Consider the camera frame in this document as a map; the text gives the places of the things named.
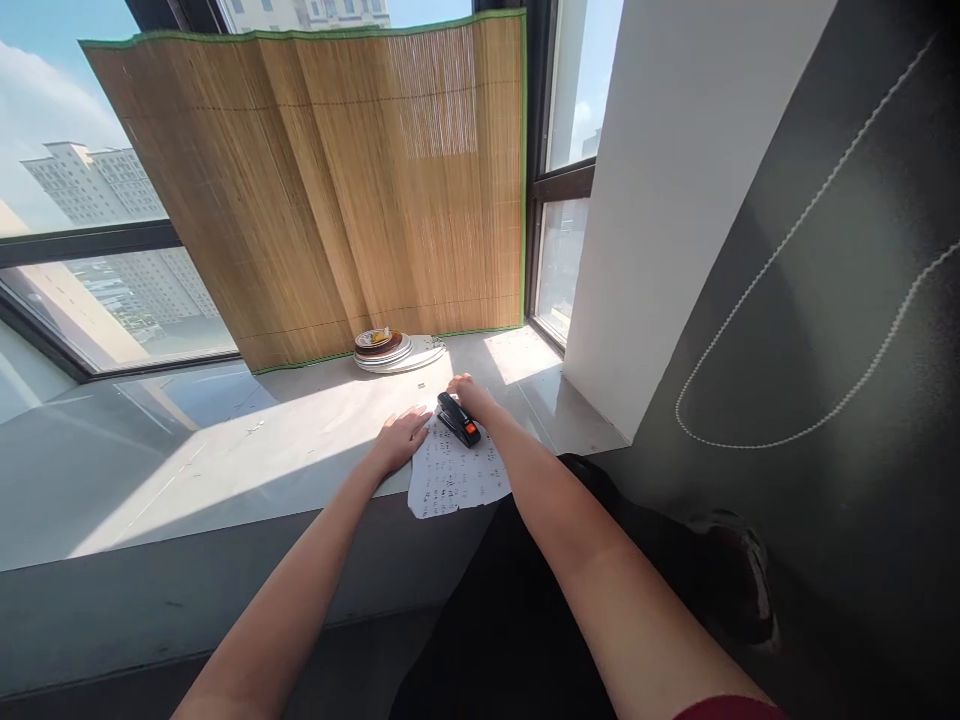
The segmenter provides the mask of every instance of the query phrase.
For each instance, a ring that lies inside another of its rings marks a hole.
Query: blind cord
[[[913,61],[907,66],[907,69],[904,70],[903,74],[900,75],[899,78],[897,78],[897,81],[893,84],[893,86],[889,90],[887,90],[886,94],[880,100],[879,104],[873,109],[873,112],[870,113],[870,117],[867,118],[866,122],[863,124],[863,127],[861,127],[860,130],[857,132],[857,134],[854,136],[853,140],[851,141],[847,149],[844,151],[843,155],[840,156],[840,160],[834,166],[833,170],[830,171],[830,174],[827,176],[827,179],[824,181],[823,185],[820,186],[820,189],[813,196],[813,199],[810,200],[810,202],[804,208],[803,212],[800,213],[800,217],[797,218],[797,221],[793,224],[793,227],[791,227],[789,232],[787,232],[786,236],[777,246],[776,250],[773,251],[773,254],[770,256],[767,262],[764,263],[763,267],[760,269],[760,272],[757,273],[757,276],[753,279],[753,282],[751,282],[750,285],[747,286],[747,289],[744,291],[743,295],[740,296],[740,299],[737,301],[737,304],[733,306],[733,310],[731,310],[730,314],[727,315],[727,319],[724,320],[723,324],[720,326],[720,329],[717,331],[717,334],[714,335],[713,340],[707,346],[707,349],[704,350],[703,355],[700,356],[700,359],[697,361],[697,364],[694,366],[693,372],[690,373],[690,377],[688,377],[687,381],[683,384],[683,388],[680,390],[680,394],[677,396],[676,405],[674,406],[674,415],[676,416],[677,422],[679,423],[680,427],[683,428],[683,431],[694,440],[697,440],[698,442],[701,442],[705,445],[710,445],[712,447],[718,447],[718,448],[726,448],[729,450],[765,450],[767,448],[786,445],[787,443],[793,442],[794,440],[799,440],[803,436],[809,435],[814,430],[817,430],[818,428],[822,427],[823,425],[828,423],[830,420],[835,418],[847,406],[847,404],[854,398],[854,396],[856,396],[856,394],[860,392],[863,386],[866,385],[867,382],[870,380],[870,378],[873,376],[873,373],[876,371],[877,367],[880,365],[880,362],[883,360],[884,355],[886,355],[887,349],[890,347],[890,344],[893,342],[893,339],[897,336],[897,332],[900,330],[900,324],[903,322],[904,316],[906,315],[907,311],[910,309],[910,305],[913,303],[913,300],[916,297],[917,292],[920,289],[920,286],[924,283],[924,281],[926,281],[926,279],[930,276],[931,273],[933,273],[934,270],[936,270],[940,265],[946,262],[951,255],[953,255],[958,249],[960,249],[960,239],[958,239],[956,242],[953,243],[953,245],[951,245],[946,250],[944,250],[936,260],[934,260],[929,265],[927,265],[920,272],[919,275],[917,275],[916,279],[913,281],[913,284],[910,285],[910,289],[907,291],[907,294],[903,298],[903,301],[900,303],[900,307],[897,309],[896,315],[893,318],[893,322],[890,324],[890,329],[887,331],[886,337],[884,337],[883,342],[880,343],[880,348],[874,354],[873,359],[870,361],[870,364],[867,366],[867,369],[864,371],[863,375],[860,376],[860,379],[857,380],[856,383],[854,383],[853,387],[851,387],[850,390],[847,391],[847,394],[840,399],[840,401],[833,407],[832,410],[830,410],[826,415],[821,417],[812,425],[809,425],[808,427],[804,428],[803,430],[800,430],[799,432],[794,433],[793,435],[790,435],[789,437],[785,437],[781,440],[776,440],[774,442],[760,443],[756,445],[736,445],[736,444],[719,443],[719,442],[713,442],[712,440],[706,440],[705,438],[702,438],[696,433],[694,433],[690,428],[686,426],[686,424],[684,424],[683,418],[680,416],[680,404],[683,402],[683,397],[684,395],[686,395],[687,389],[690,387],[690,384],[693,382],[693,379],[697,376],[697,373],[700,371],[700,368],[703,365],[704,361],[713,351],[713,348],[716,347],[717,342],[723,336],[723,333],[727,329],[727,326],[730,325],[730,322],[733,320],[734,316],[737,314],[737,311],[740,310],[740,307],[743,305],[746,299],[750,296],[750,293],[753,292],[753,289],[757,286],[757,283],[759,283],[760,280],[763,278],[763,276],[767,273],[767,270],[770,269],[770,266],[774,263],[777,257],[779,257],[780,253],[783,252],[783,249],[787,246],[787,243],[789,243],[790,240],[793,239],[794,235],[796,235],[797,230],[799,230],[800,226],[803,225],[803,222],[807,219],[807,216],[810,214],[810,212],[813,210],[816,204],[820,201],[820,198],[822,198],[824,194],[827,192],[827,190],[830,188],[830,185],[833,183],[834,179],[840,173],[841,168],[843,168],[843,166],[846,164],[847,160],[850,158],[850,156],[853,154],[853,151],[860,144],[860,141],[863,140],[863,137],[870,130],[870,127],[873,125],[873,123],[876,122],[876,119],[880,115],[880,113],[883,111],[883,108],[886,107],[887,103],[890,102],[894,94],[907,81],[907,79],[916,69],[917,65],[920,64],[920,61],[927,54],[927,51],[930,49],[930,46],[933,44],[933,41],[936,39],[936,36],[937,36],[936,33],[934,33],[930,37],[930,39],[927,40],[927,44],[924,45],[923,48],[917,53]]]

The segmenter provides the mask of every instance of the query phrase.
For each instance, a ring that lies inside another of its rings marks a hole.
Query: forearm
[[[610,548],[633,547],[593,494],[506,410],[498,407],[478,420],[497,446],[517,508],[558,579]]]
[[[478,420],[503,457],[517,509],[618,717],[672,718],[722,694],[765,699],[563,463],[502,408]]]
[[[353,470],[223,639],[174,717],[280,717],[383,474],[370,457]]]

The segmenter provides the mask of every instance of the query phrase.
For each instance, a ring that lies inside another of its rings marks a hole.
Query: black window frame
[[[126,0],[141,32],[188,30],[228,32],[216,0]],[[169,219],[94,228],[69,228],[0,241],[0,269],[39,263],[104,257],[183,247]],[[78,383],[176,370],[240,358],[237,351],[197,355],[129,368],[100,370],[38,317],[18,295],[0,283],[0,320]]]
[[[553,102],[557,52],[557,20],[560,0],[529,0],[527,3],[527,237],[526,296],[524,315],[536,330],[563,356],[566,340],[537,317],[540,287],[540,254],[544,206],[549,202],[590,197],[596,156],[547,170],[550,109]]]

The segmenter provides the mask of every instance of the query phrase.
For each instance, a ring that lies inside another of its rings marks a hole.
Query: bamboo mat
[[[525,16],[81,41],[253,371],[521,322]]]

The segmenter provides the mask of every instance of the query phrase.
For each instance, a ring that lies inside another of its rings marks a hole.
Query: handwritten paper
[[[487,435],[472,448],[460,442],[434,415],[427,439],[413,456],[407,506],[423,520],[461,508],[496,502],[510,494],[503,459]]]

